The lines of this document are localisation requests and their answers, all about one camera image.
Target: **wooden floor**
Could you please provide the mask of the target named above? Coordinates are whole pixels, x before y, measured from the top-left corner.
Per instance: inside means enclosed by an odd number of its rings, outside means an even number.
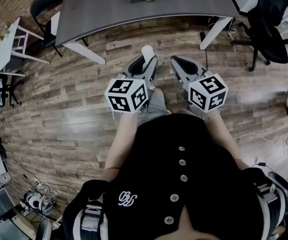
[[[0,109],[0,136],[9,157],[11,194],[18,199],[30,188],[21,174],[33,179],[13,159],[40,181],[69,185],[76,190],[85,181],[101,175],[118,126],[104,91],[110,79],[139,55],[144,45],[151,45],[160,59],[154,84],[164,91],[167,108],[173,112],[185,108],[170,57],[189,56],[205,64],[205,52],[199,49],[200,30],[201,26],[190,17],[146,20],[87,37],[90,49],[104,57],[106,65],[92,63],[64,47],[62,58],[51,48],[44,51],[40,57],[51,61],[50,64],[26,61],[25,84],[17,89],[22,106]],[[233,36],[240,39],[244,34]],[[209,69],[219,73],[229,87],[223,119],[234,137],[252,132],[274,142],[283,135],[284,139],[280,138],[276,144],[258,135],[236,141],[247,164],[255,164],[257,157],[258,162],[266,162],[287,178],[288,64],[265,65],[260,55],[257,69],[249,72],[252,49],[232,47],[230,41],[222,32],[207,49]],[[66,186],[49,186],[57,209],[63,211],[76,192]]]

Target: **office chair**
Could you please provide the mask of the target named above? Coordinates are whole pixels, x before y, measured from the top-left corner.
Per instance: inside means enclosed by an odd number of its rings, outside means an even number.
[[[1,88],[0,88],[0,97],[1,97],[1,105],[0,108],[5,106],[5,100],[7,97],[9,97],[9,105],[11,107],[14,107],[14,104],[12,104],[12,98],[16,102],[16,104],[21,105],[22,102],[19,102],[14,94],[15,88],[18,85],[22,85],[23,81],[18,81],[16,84],[14,84],[14,77],[11,79],[11,83],[7,85],[7,75],[0,74],[0,80],[1,80]]]
[[[52,46],[55,49],[55,51],[58,53],[58,55],[61,57],[62,57],[62,54],[60,54],[60,52],[58,51],[58,49],[55,46],[56,36],[51,34],[51,21],[49,20],[46,23],[46,25],[41,24],[37,20],[37,16],[40,15],[42,13],[42,11],[44,11],[45,9],[50,8],[52,6],[55,6],[55,5],[58,5],[58,4],[60,5],[60,4],[62,4],[62,2],[63,2],[63,0],[35,0],[30,7],[30,14],[32,15],[33,19],[35,20],[35,22],[39,26],[40,30],[44,33],[43,46],[45,48]],[[88,46],[85,39],[82,38],[82,40],[83,40],[85,46]]]
[[[283,40],[275,26],[278,26],[288,6],[288,0],[258,0],[255,8],[247,13],[250,28],[243,22],[238,26],[245,29],[251,41],[236,40],[231,44],[254,47],[253,66],[249,71],[255,70],[258,51],[267,60],[266,64],[272,62],[288,63],[288,54],[285,45],[288,39]]]

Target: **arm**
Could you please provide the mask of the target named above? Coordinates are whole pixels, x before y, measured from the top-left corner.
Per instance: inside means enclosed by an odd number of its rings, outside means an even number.
[[[116,178],[133,146],[138,126],[138,116],[139,113],[124,113],[122,115],[115,139],[106,159],[101,180],[110,182]]]
[[[239,169],[243,170],[248,168],[249,166],[242,161],[239,147],[225,126],[222,117],[220,114],[217,114],[218,110],[215,109],[214,111],[207,113],[204,120],[210,136],[217,145],[224,147],[230,152]]]

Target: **gray pants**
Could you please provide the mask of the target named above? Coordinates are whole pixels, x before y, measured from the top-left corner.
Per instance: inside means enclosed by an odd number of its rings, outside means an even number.
[[[167,116],[170,113],[166,110],[165,98],[162,90],[155,88],[154,93],[150,99],[147,112],[142,112],[139,115],[138,126],[147,123],[153,119]]]

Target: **embroidered logo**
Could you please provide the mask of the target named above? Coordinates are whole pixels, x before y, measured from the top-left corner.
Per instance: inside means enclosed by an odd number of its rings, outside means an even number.
[[[130,191],[123,191],[119,195],[119,206],[129,207],[132,206],[134,203],[134,200],[137,198],[137,195],[130,195]]]

